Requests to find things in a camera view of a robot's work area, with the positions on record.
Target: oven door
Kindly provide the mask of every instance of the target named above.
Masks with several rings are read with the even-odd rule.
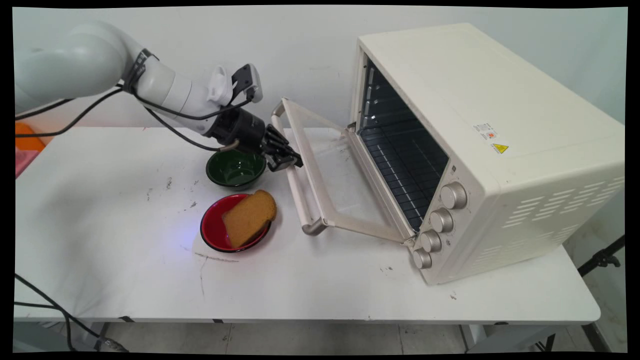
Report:
[[[286,131],[280,120],[283,113],[291,125]],[[306,234],[315,236],[327,227],[338,227],[400,243],[413,236],[400,230],[398,214],[392,214],[397,209],[388,205],[384,184],[372,178],[375,169],[363,166],[366,154],[359,149],[353,129],[341,128],[286,98],[271,120],[304,162],[302,168],[291,166],[285,171]],[[308,202],[314,203],[314,214]]]

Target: pink object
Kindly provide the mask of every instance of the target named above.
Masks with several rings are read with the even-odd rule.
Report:
[[[35,150],[20,150],[15,148],[15,178],[17,179],[24,169],[40,154]]]

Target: black bowl rim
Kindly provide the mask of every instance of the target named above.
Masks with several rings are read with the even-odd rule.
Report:
[[[213,160],[213,157],[218,155],[219,153],[220,152],[215,152],[213,155],[211,155],[209,160],[207,160],[207,167],[205,167],[204,171],[205,171],[205,173],[207,174],[207,177],[209,178],[209,180],[211,180],[212,183],[214,183],[216,185],[224,186],[225,188],[237,188],[239,186],[244,186],[244,185],[250,184],[250,183],[258,180],[258,178],[264,173],[264,170],[267,168],[267,161],[264,158],[259,156],[260,159],[262,160],[262,169],[260,170],[260,172],[253,179],[251,179],[251,180],[249,180],[249,181],[247,181],[245,183],[241,183],[241,184],[235,184],[235,185],[223,184],[223,183],[218,182],[217,180],[215,180],[209,174],[209,163],[211,162],[211,160]]]
[[[232,195],[228,195],[225,197],[229,197],[229,196],[233,196],[233,195],[249,195],[249,194],[232,194]],[[209,206],[209,208],[207,208],[207,211],[204,212],[204,215],[202,215],[202,219],[200,219],[200,237],[202,238],[202,242],[204,242],[208,247],[214,249],[215,251],[219,251],[219,252],[227,252],[227,253],[232,253],[232,252],[240,252],[240,251],[245,251],[248,250],[254,246],[256,246],[260,241],[262,241],[262,239],[264,239],[265,236],[267,236],[269,230],[271,230],[271,222],[269,222],[269,224],[267,225],[267,231],[264,232],[264,235],[258,239],[258,241],[253,241],[253,243],[250,246],[247,246],[245,248],[241,248],[241,249],[235,249],[235,250],[224,250],[221,249],[219,247],[215,247],[213,245],[211,245],[210,243],[207,243],[207,240],[204,239],[204,233],[202,232],[202,222],[204,221],[204,216],[209,212],[209,210],[211,210],[211,208],[220,200],[224,199],[220,198],[218,199],[216,202],[214,202],[213,204],[211,204],[211,206]]]

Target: red bowl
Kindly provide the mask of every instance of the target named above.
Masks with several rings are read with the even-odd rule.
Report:
[[[267,232],[271,228],[271,222],[255,240],[243,245],[242,247],[234,248],[231,246],[227,235],[227,228],[225,227],[225,223],[222,221],[222,214],[233,209],[240,200],[247,196],[249,196],[247,193],[238,193],[223,197],[211,205],[204,213],[202,221],[200,222],[200,234],[202,235],[202,239],[205,244],[210,248],[220,252],[243,251],[260,242],[260,240],[267,235]]]

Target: robotic arm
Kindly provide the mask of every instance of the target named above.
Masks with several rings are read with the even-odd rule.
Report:
[[[76,27],[52,50],[34,49],[13,57],[16,114],[58,99],[97,95],[123,80],[123,90],[148,109],[222,145],[239,142],[237,150],[265,157],[271,171],[302,166],[300,155],[272,125],[230,105],[241,92],[245,102],[262,99],[252,64],[232,76],[217,67],[209,86],[204,86],[163,65],[129,35],[103,22]]]

